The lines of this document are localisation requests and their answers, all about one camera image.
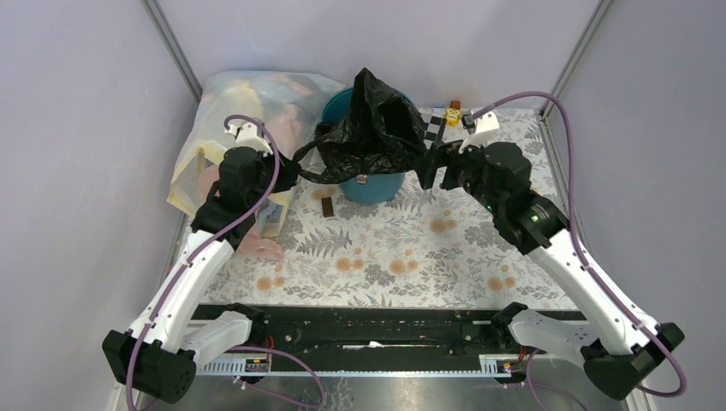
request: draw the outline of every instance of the gray floor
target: gray floor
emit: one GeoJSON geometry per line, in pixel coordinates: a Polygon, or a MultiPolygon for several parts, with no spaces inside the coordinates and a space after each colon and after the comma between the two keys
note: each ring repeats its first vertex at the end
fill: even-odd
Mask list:
{"type": "MultiPolygon", "coordinates": [[[[563,360],[536,359],[534,380],[566,388],[576,394],[590,411],[627,410],[600,393],[582,370],[563,360]]],[[[483,378],[324,378],[329,391],[323,410],[538,410],[527,388],[499,388],[493,379],[483,378]]],[[[310,378],[266,378],[262,386],[278,390],[305,402],[319,399],[310,378]]],[[[543,391],[540,398],[552,411],[580,410],[567,397],[543,391]]],[[[242,391],[230,378],[197,377],[191,390],[174,406],[163,404],[157,410],[196,411],[302,410],[276,398],[251,390],[242,391]]]]}

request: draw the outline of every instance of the white wall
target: white wall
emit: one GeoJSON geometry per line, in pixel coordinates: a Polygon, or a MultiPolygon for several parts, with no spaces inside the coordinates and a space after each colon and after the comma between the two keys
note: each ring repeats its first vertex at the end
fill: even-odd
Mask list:
{"type": "MultiPolygon", "coordinates": [[[[688,392],[658,400],[659,411],[726,403],[724,20],[725,2],[615,2],[563,96],[592,253],[641,307],[686,333],[675,356],[688,392]]],[[[675,376],[663,365],[649,383],[672,390],[675,376]]]]}
{"type": "Polygon", "coordinates": [[[194,103],[139,1],[0,3],[0,409],[103,409],[194,103]]]}
{"type": "Polygon", "coordinates": [[[160,1],[201,80],[277,69],[352,84],[367,66],[422,107],[551,90],[597,2],[160,1]]]}

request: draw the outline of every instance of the trash bag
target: trash bag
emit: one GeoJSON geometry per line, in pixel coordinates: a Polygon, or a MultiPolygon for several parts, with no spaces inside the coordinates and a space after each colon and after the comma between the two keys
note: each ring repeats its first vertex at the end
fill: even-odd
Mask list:
{"type": "Polygon", "coordinates": [[[404,173],[424,155],[425,123],[406,96],[367,68],[355,76],[348,114],[339,124],[321,122],[315,139],[295,152],[300,162],[318,148],[325,169],[300,175],[318,184],[339,184],[358,175],[404,173]]]}

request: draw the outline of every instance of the table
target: table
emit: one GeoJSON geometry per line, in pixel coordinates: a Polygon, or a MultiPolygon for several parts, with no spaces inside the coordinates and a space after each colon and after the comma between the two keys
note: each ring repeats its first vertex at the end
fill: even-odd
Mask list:
{"type": "MultiPolygon", "coordinates": [[[[421,113],[426,119],[443,109],[421,113]]],[[[497,116],[495,140],[517,143],[532,161],[533,189],[562,206],[534,110],[497,110],[497,116]]],[[[447,128],[447,139],[465,136],[461,126],[447,128]]],[[[437,186],[422,191],[411,172],[393,201],[361,205],[347,201],[337,186],[301,181],[277,237],[285,259],[236,254],[202,302],[499,309],[518,301],[535,309],[577,309],[551,277],[498,235],[479,203],[461,189],[437,186]],[[324,218],[320,199],[329,196],[335,216],[324,218]]]]}

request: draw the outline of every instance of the dark brown rectangular object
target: dark brown rectangular object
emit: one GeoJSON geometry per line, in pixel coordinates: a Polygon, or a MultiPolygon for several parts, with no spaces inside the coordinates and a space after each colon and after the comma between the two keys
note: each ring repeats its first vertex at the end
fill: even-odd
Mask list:
{"type": "Polygon", "coordinates": [[[330,197],[325,197],[324,199],[320,200],[321,203],[323,203],[323,217],[333,217],[335,216],[335,212],[333,211],[333,199],[330,197]]]}

